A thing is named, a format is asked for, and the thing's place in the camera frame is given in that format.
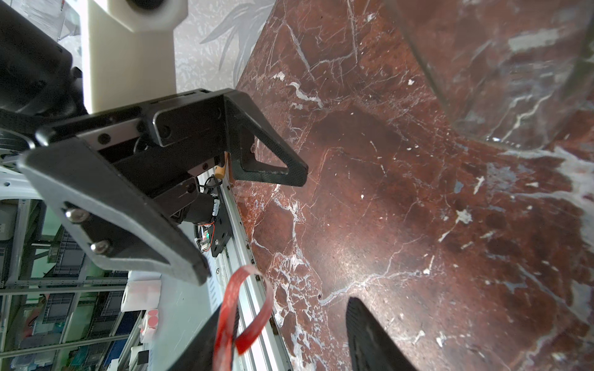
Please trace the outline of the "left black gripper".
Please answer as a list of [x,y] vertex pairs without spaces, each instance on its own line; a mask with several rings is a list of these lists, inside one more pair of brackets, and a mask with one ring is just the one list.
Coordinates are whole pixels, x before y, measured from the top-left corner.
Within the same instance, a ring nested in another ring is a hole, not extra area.
[[236,180],[300,187],[309,172],[241,91],[192,91],[64,122],[2,111],[1,129],[58,142],[21,154],[18,169],[97,266],[195,285],[209,264],[174,222],[218,228],[223,203],[212,183],[187,185],[192,169],[222,164],[227,151]]

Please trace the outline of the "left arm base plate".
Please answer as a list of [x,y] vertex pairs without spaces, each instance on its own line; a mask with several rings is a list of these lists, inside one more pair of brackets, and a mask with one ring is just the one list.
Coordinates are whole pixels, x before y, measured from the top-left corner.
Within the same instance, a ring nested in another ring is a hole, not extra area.
[[227,205],[222,198],[214,199],[213,210],[217,212],[213,218],[213,237],[212,248],[210,252],[213,258],[217,258],[220,254],[224,253],[228,241],[233,237],[232,224],[227,210]]

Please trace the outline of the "clear plastic bottle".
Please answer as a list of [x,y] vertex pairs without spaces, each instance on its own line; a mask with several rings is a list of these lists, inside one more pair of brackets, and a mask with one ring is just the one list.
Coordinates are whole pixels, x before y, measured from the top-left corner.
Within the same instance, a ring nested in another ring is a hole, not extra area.
[[389,1],[450,124],[544,148],[593,90],[591,1]]

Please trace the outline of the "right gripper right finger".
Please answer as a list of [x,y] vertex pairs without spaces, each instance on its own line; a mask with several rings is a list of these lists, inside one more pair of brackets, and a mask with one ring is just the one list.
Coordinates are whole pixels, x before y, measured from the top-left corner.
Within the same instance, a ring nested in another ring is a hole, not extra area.
[[346,331],[353,370],[416,371],[359,298],[347,303]]

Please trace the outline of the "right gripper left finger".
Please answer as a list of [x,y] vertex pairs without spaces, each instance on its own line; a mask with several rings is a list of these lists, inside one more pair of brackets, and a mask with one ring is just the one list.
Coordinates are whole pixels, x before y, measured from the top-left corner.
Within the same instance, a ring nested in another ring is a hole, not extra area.
[[213,365],[220,311],[218,307],[169,370],[221,370]]

